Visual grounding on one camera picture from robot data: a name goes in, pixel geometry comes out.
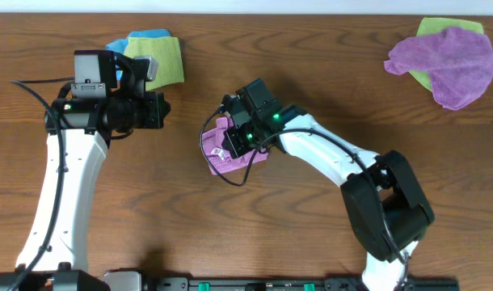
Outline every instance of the folded cloth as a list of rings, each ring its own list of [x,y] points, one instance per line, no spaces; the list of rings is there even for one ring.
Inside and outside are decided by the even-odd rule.
[[[205,132],[202,136],[202,144],[204,152],[209,158],[209,161],[216,167],[220,173],[226,173],[241,169],[248,166],[248,163],[254,154],[254,150],[244,154],[239,158],[232,158],[228,150],[221,148],[221,143],[225,139],[225,131],[234,126],[234,123],[229,117],[220,117],[216,119],[216,128]],[[254,158],[254,163],[264,161],[268,158],[268,153],[257,153]]]
[[[114,40],[110,44],[107,44],[105,47],[106,50],[111,50],[116,53],[123,53],[128,46],[128,38],[130,37],[163,37],[163,36],[171,36],[171,34],[166,29],[150,29],[139,32],[130,32],[130,34],[125,39]],[[120,76],[123,74],[122,71],[117,71],[117,79],[120,80]]]
[[[424,17],[417,30],[417,36],[426,36],[431,34],[437,34],[442,32],[448,27],[460,27],[472,32],[483,34],[483,26],[481,23],[463,19],[446,19],[441,17]],[[430,77],[428,72],[411,70],[409,72],[417,82],[423,85],[426,89],[432,90],[432,84],[430,83]]]
[[[433,98],[444,108],[458,110],[475,101],[493,77],[489,37],[459,27],[439,34],[409,37],[399,42],[385,61],[385,70],[404,74],[427,71]]]
[[[157,60],[157,76],[152,82],[146,82],[146,90],[184,81],[182,53],[179,39],[176,37],[129,37],[124,55],[131,58],[151,56]]]

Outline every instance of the blue cloth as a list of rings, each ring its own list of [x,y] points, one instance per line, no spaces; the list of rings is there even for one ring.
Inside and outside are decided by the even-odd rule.
[[[157,37],[164,37],[164,36],[171,36],[171,34],[166,30],[166,29],[150,29],[147,31],[141,31],[141,32],[130,32],[128,36],[126,36],[125,39],[120,39],[120,40],[114,40],[110,44],[107,44],[105,47],[106,50],[111,50],[116,53],[123,53],[124,54],[124,49],[126,49],[126,46],[128,45],[128,38],[129,37],[149,37],[149,38],[157,38]],[[121,75],[123,74],[122,71],[117,71],[117,79],[120,80]]]

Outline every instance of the green cloth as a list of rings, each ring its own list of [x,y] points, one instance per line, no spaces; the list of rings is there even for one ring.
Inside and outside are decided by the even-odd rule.
[[[440,33],[448,27],[460,27],[472,32],[483,34],[483,26],[482,24],[477,22],[462,19],[424,17],[423,21],[421,21],[421,24],[419,25],[419,29],[417,30],[417,36],[426,36]],[[430,83],[428,72],[411,70],[410,74],[426,89],[430,91],[432,90],[432,84]]]
[[[183,82],[182,53],[177,37],[129,37],[124,50],[126,57],[151,56],[158,62],[157,77],[146,82],[146,90]]]

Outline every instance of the purple cloth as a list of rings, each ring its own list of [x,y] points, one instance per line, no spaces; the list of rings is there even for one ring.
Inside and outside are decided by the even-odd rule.
[[[225,131],[232,126],[234,126],[234,123],[230,118],[220,117],[216,119],[216,128],[209,130],[202,136],[204,152],[209,158],[209,161],[216,167],[216,170],[220,171],[220,173],[235,171],[237,169],[241,169],[242,167],[248,166],[248,162],[254,153],[254,150],[252,150],[240,158],[232,158],[228,150],[223,150],[221,148],[221,143],[225,139]],[[221,156],[220,154],[213,154],[213,150],[215,150],[215,152],[220,152]],[[254,163],[264,161],[267,158],[268,153],[257,153],[254,158]],[[209,169],[213,175],[216,174],[213,169],[210,167]]]
[[[493,51],[486,35],[459,27],[439,34],[409,37],[389,52],[385,70],[405,74],[427,71],[433,98],[444,108],[458,110],[475,101],[493,77]]]

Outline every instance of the wooden table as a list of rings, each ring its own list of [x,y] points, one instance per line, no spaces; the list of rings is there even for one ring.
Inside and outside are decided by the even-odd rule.
[[[411,273],[493,289],[493,83],[451,112],[410,75],[386,73],[387,53],[421,19],[0,15],[0,272],[13,269],[31,229],[47,137],[44,109],[8,81],[73,75],[75,49],[165,27],[180,39],[186,82],[162,88],[172,108],[164,129],[112,143],[92,207],[92,274],[136,266],[235,277],[363,271],[339,189],[315,169],[274,150],[246,187],[209,174],[200,126],[225,93],[261,77],[281,101],[348,141],[405,154],[436,213]],[[466,19],[482,22],[493,43],[493,18]],[[51,102],[59,84],[33,88]]]

